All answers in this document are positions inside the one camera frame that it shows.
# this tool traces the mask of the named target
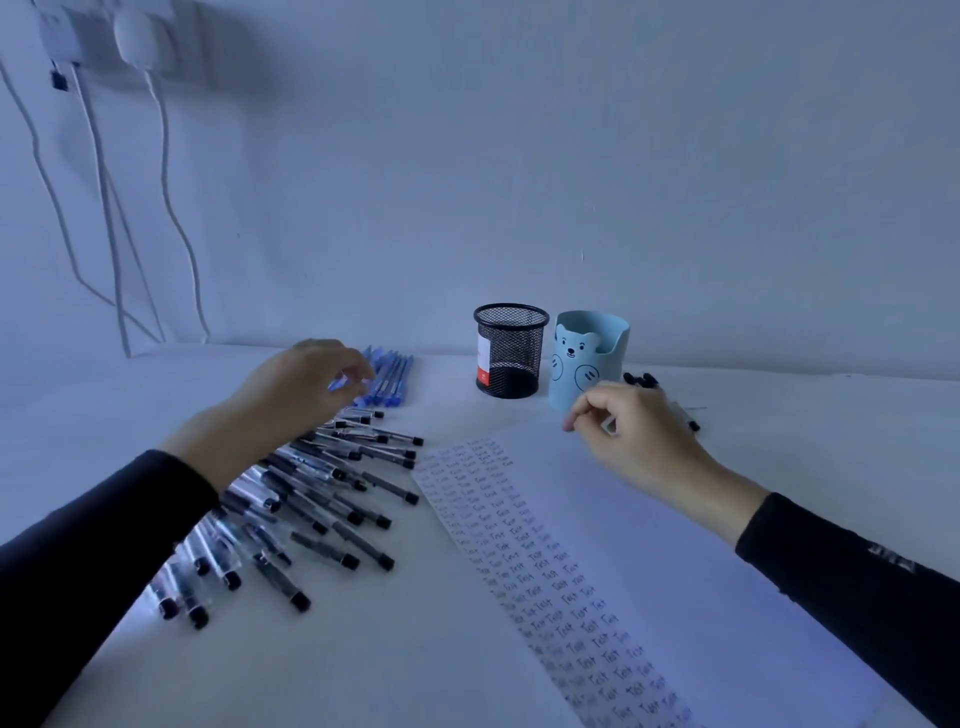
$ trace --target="left hand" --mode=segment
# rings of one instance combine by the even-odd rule
[[[347,383],[330,392],[340,376]],[[222,492],[257,460],[363,395],[363,380],[374,377],[356,349],[335,339],[301,341],[263,362],[229,398],[195,415],[160,449]]]

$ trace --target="black long-sleeve shirt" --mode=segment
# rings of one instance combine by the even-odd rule
[[[150,450],[0,546],[0,623],[8,630],[5,657],[12,666],[3,689],[29,695],[16,701],[16,725],[42,723],[174,546],[216,502],[200,475]],[[131,551],[130,544],[139,548]],[[92,556],[104,553],[123,562],[111,570],[87,568]],[[953,690],[960,584],[779,494],[760,506],[736,553],[931,721],[960,725]],[[62,607],[64,595],[73,595],[69,610]]]

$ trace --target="charger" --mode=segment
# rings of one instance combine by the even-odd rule
[[[138,71],[172,73],[177,70],[177,49],[162,18],[122,8],[113,18],[113,36],[120,58]]]

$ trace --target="mesh pen holder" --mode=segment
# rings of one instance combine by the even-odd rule
[[[488,303],[477,322],[477,389],[503,400],[537,392],[543,327],[550,314],[523,303]]]

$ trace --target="table surface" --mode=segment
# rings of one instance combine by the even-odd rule
[[[0,538],[155,445],[272,352],[172,347],[0,415]],[[960,383],[646,369],[697,408],[702,440],[725,464],[960,577]],[[408,404],[385,425],[445,446],[549,413],[545,386],[528,400],[495,400],[474,372],[473,357],[419,358]],[[313,597],[310,612],[295,614],[248,578],[214,602],[200,633],[138,602],[49,725],[580,725],[430,507],[371,498],[395,522],[376,533],[393,572],[300,559],[293,575]],[[72,568],[95,564],[85,554]],[[891,694],[869,725],[928,723]]]

